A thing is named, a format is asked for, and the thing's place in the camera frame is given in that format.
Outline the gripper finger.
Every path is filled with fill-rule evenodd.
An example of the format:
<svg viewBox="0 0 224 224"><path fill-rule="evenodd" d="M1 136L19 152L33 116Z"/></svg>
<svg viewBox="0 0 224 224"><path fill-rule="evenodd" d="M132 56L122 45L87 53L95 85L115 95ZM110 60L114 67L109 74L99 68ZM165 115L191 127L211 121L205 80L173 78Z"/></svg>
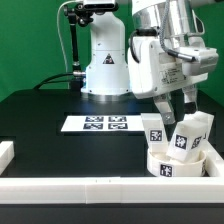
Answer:
<svg viewBox="0 0 224 224"><path fill-rule="evenodd" d="M171 125L175 123L174 110L171 104L171 96L169 93L161 94L153 98L154 104L161 114L163 123Z"/></svg>
<svg viewBox="0 0 224 224"><path fill-rule="evenodd" d="M197 111L197 87L190 85L182 88L184 94L184 111L186 114L193 114Z"/></svg>

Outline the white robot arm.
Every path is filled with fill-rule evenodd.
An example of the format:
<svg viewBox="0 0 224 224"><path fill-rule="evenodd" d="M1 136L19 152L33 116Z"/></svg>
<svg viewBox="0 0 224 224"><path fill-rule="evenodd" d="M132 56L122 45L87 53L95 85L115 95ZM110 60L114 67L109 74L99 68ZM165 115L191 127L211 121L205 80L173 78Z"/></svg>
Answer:
<svg viewBox="0 0 224 224"><path fill-rule="evenodd" d="M196 84L207 79L218 54L204 44L196 7L224 0L131 0L135 30L125 37L113 10L122 0L84 0L91 23L91 62L82 92L101 99L131 92L151 98L163 122L175 122L170 93L182 90L184 110L197 111Z"/></svg>

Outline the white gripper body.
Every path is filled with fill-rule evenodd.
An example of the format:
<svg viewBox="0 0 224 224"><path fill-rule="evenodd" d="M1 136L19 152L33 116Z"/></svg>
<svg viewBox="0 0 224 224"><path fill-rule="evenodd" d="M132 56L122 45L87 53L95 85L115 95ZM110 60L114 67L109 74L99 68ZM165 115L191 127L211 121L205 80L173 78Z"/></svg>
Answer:
<svg viewBox="0 0 224 224"><path fill-rule="evenodd" d="M181 61L160 48L154 29L137 29L131 34L128 69L131 90L137 99L158 96L200 81L198 76L184 75Z"/></svg>

